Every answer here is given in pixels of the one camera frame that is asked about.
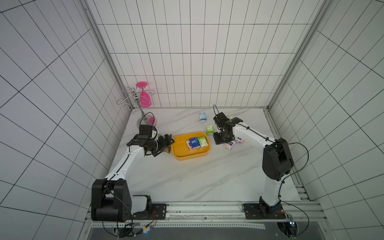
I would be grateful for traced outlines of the dark blue tissue pack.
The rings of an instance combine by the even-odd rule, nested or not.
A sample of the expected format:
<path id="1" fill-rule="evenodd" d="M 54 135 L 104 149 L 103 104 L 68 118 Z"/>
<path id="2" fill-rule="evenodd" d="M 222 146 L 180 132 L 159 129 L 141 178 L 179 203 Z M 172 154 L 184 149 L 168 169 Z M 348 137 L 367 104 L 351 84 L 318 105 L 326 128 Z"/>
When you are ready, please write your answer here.
<path id="1" fill-rule="evenodd" d="M 200 148 L 200 144 L 199 144 L 199 141 L 197 138 L 191 138 L 191 139 L 189 139 L 189 141 L 191 143 L 193 150 Z"/>
<path id="2" fill-rule="evenodd" d="M 230 151 L 235 144 L 236 144 L 236 141 L 230 141 L 229 143 L 223 144 L 223 146 L 226 150 Z"/>

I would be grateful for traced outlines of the yellow plastic storage box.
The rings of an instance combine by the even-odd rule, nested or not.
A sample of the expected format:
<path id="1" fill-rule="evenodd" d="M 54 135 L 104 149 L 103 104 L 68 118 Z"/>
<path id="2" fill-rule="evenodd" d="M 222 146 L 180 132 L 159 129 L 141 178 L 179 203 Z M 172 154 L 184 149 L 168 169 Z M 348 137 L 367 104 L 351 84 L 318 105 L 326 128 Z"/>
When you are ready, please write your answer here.
<path id="1" fill-rule="evenodd" d="M 204 157 L 211 150 L 208 136 L 203 132 L 176 136 L 173 140 L 172 153 L 178 161 Z"/>

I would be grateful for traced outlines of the green tissue pack front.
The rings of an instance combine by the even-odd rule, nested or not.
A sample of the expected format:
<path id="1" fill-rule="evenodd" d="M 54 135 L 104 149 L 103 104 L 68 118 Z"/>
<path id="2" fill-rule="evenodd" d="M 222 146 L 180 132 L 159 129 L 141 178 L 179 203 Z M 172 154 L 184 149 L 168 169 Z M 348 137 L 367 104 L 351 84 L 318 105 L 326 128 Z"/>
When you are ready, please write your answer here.
<path id="1" fill-rule="evenodd" d="M 208 147 L 209 146 L 209 143 L 208 141 L 206 140 L 205 137 L 199 137 L 197 138 L 198 141 L 199 141 L 199 144 L 200 144 L 200 148 L 205 148 L 205 147 Z"/>

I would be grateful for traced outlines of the pink white tissue pack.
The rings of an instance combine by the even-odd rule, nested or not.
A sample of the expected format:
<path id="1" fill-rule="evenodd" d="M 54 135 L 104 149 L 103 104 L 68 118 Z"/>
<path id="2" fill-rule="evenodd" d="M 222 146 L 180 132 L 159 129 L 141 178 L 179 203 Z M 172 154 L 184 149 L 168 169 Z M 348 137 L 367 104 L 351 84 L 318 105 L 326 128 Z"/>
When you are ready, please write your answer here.
<path id="1" fill-rule="evenodd" d="M 186 144 L 187 144 L 187 146 L 188 146 L 188 149 L 189 149 L 190 151 L 192 151 L 193 148 L 192 148 L 192 146 L 191 146 L 190 141 L 186 141 Z"/>

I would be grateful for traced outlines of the dark blue tissue pack front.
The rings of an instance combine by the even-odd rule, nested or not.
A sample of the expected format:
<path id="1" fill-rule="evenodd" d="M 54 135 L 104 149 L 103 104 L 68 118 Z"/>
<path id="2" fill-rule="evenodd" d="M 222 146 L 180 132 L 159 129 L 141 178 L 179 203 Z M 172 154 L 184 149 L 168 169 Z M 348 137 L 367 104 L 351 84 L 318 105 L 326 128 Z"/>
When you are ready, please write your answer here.
<path id="1" fill-rule="evenodd" d="M 189 141 L 191 143 L 193 150 L 200 148 L 200 144 L 199 144 L 199 141 L 197 138 L 191 138 L 191 139 L 189 139 Z"/>

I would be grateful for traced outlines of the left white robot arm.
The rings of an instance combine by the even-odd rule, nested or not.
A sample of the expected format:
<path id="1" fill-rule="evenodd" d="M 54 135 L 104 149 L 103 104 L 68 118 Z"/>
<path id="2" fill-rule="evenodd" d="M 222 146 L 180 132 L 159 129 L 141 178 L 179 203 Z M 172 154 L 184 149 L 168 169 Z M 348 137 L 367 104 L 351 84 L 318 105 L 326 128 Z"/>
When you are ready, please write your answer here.
<path id="1" fill-rule="evenodd" d="M 155 218 L 151 197 L 131 195 L 128 181 L 137 163 L 145 157 L 158 156 L 174 143 L 168 134 L 159 136 L 156 127 L 140 125 L 139 133 L 127 143 L 127 150 L 119 163 L 103 179 L 93 183 L 92 220 L 124 223 Z"/>

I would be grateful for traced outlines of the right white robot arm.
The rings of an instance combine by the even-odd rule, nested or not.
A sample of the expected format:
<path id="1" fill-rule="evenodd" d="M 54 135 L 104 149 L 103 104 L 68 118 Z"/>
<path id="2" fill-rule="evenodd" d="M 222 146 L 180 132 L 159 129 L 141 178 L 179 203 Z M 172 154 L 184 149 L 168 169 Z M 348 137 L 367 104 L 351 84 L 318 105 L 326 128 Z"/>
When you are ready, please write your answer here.
<path id="1" fill-rule="evenodd" d="M 229 119 L 224 113 L 215 115 L 214 121 L 219 130 L 213 134 L 217 145 L 229 144 L 239 137 L 263 155 L 262 169 L 266 180 L 256 210 L 261 218 L 269 218 L 281 207 L 280 191 L 284 177 L 290 175 L 294 166 L 289 144 L 283 138 L 276 140 L 261 134 L 237 117 Z"/>

